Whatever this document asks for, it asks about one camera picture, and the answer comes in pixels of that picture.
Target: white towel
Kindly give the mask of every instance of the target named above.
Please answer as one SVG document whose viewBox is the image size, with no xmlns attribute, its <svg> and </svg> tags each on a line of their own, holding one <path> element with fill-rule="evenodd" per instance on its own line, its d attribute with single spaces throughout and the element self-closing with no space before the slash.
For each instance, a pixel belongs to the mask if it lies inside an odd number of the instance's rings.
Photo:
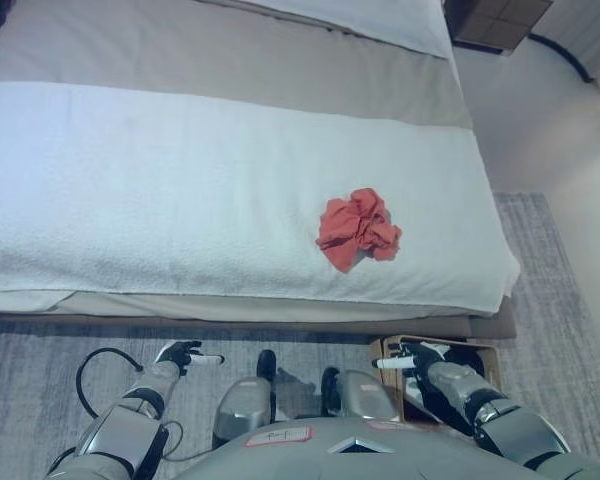
<svg viewBox="0 0 600 480">
<path fill-rule="evenodd" d="M 370 186 L 404 231 L 344 275 L 314 241 Z M 190 95 L 0 83 L 0 292 L 495 312 L 518 264 L 473 134 Z"/>
</svg>

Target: wooden furniture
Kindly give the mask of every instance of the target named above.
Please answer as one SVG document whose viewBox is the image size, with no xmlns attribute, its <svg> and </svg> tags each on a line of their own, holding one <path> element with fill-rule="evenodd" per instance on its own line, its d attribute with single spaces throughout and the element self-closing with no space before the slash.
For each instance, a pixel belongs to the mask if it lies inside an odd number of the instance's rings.
<svg viewBox="0 0 600 480">
<path fill-rule="evenodd" d="M 445 17 L 454 43 L 493 53 L 511 52 L 553 0 L 447 0 Z"/>
</svg>

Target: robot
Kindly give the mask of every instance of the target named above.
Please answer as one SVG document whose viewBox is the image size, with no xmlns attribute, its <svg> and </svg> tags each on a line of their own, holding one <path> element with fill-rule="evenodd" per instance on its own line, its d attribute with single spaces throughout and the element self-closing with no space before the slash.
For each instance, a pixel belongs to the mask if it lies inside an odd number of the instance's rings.
<svg viewBox="0 0 600 480">
<path fill-rule="evenodd" d="M 46 480 L 150 480 L 167 442 L 160 419 L 176 383 L 188 365 L 223 361 L 201 354 L 200 346 L 194 341 L 165 346 Z M 549 422 L 507 398 L 473 368 L 445 360 L 427 344 L 399 349 L 374 366 L 401 368 L 402 361 L 413 366 L 423 397 L 442 395 L 443 408 L 466 421 L 478 447 L 400 423 L 373 376 L 333 368 L 323 375 L 321 417 L 276 423 L 276 359 L 265 350 L 256 375 L 236 382 L 222 399 L 214 450 L 177 480 L 600 480 L 600 462 L 570 452 Z M 434 413 L 444 417 L 449 411 Z"/>
</svg>

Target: mattress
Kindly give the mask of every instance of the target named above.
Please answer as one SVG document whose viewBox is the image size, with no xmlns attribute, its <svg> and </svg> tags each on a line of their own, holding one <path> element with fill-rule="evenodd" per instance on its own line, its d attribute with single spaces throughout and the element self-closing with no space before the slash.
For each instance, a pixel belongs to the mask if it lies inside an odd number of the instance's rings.
<svg viewBox="0 0 600 480">
<path fill-rule="evenodd" d="M 411 125 L 471 127 L 446 59 L 188 0 L 21 1 L 0 34 L 1 81 L 195 94 Z M 31 289 L 0 292 L 0 311 L 344 322 L 495 310 Z"/>
</svg>

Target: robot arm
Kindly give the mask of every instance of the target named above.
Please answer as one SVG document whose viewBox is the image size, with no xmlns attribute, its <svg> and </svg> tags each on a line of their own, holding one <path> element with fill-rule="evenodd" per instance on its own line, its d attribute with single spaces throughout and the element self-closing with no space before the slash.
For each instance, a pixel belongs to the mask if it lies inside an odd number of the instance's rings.
<svg viewBox="0 0 600 480">
<path fill-rule="evenodd" d="M 445 361 L 439 351 L 424 342 L 402 347 L 411 354 L 407 363 L 415 365 L 423 396 L 442 393 L 472 426 L 481 448 L 554 480 L 600 479 L 600 463 L 570 453 L 560 433 L 545 418 L 507 398 L 473 368 Z"/>
<path fill-rule="evenodd" d="M 160 462 L 169 432 L 160 422 L 173 389 L 190 364 L 220 364 L 203 356 L 200 342 L 171 342 L 151 367 L 80 439 L 72 458 L 47 480 L 150 480 Z"/>
</svg>

